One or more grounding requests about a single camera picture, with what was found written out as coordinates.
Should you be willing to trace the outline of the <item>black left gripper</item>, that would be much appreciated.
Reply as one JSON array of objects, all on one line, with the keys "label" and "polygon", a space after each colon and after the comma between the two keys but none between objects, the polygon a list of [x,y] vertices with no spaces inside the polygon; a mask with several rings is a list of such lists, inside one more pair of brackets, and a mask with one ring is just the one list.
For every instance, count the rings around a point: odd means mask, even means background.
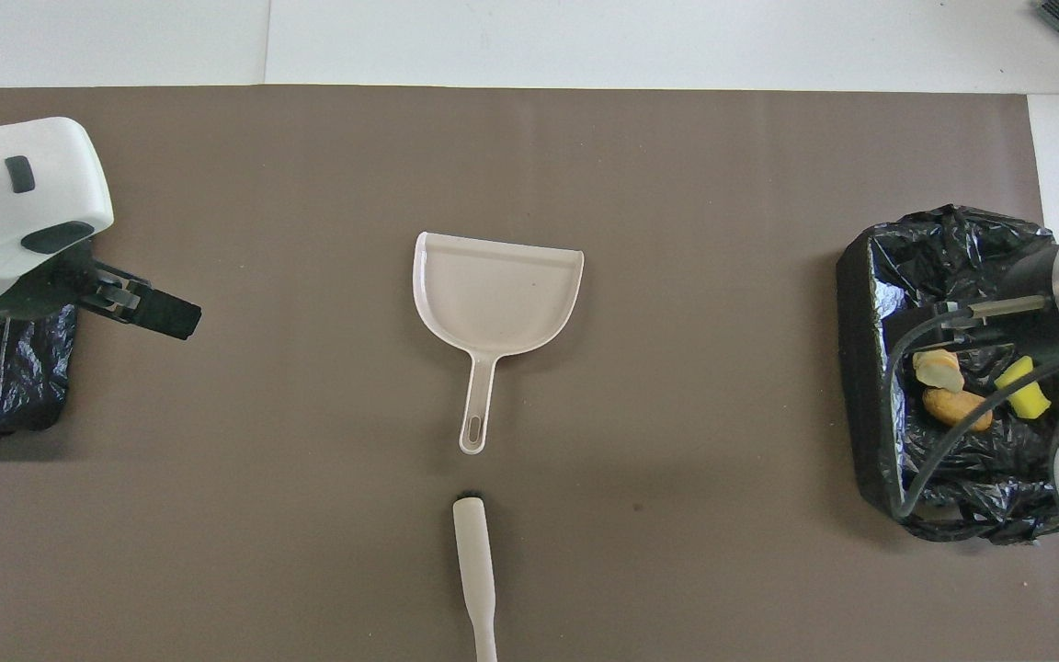
[{"label": "black left gripper", "polygon": [[94,260],[93,243],[79,241],[18,278],[0,296],[0,317],[38,320],[77,302],[89,314],[179,340],[197,330],[202,316],[193,302]]}]

